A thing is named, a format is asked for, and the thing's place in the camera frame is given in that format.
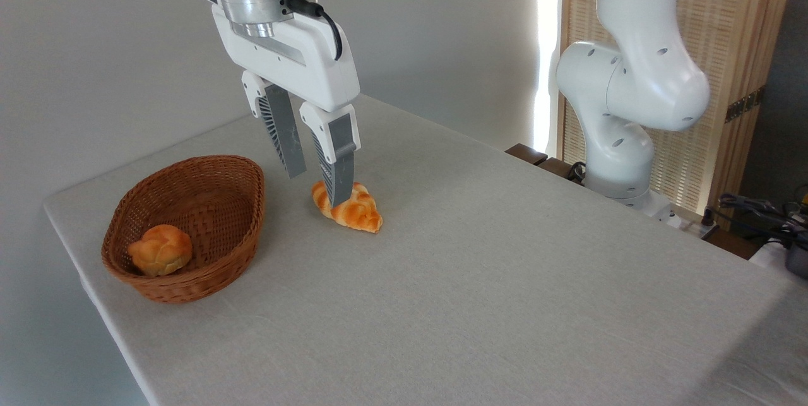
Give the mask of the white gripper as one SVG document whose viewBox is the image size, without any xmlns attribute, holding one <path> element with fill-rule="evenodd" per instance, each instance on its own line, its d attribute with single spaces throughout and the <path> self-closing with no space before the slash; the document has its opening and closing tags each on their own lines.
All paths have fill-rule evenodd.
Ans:
<svg viewBox="0 0 808 406">
<path fill-rule="evenodd" d="M 314 138 L 331 207 L 349 200 L 361 142 L 349 104 L 360 83 L 347 40 L 336 59 L 331 26 L 322 18 L 295 13 L 272 23 L 273 37 L 261 38 L 241 35 L 217 5 L 211 14 L 226 52 L 245 69 L 241 81 L 252 115 L 263 122 L 289 178 L 306 172 L 306 162 L 288 92 L 306 101 L 300 116 Z"/>
</svg>

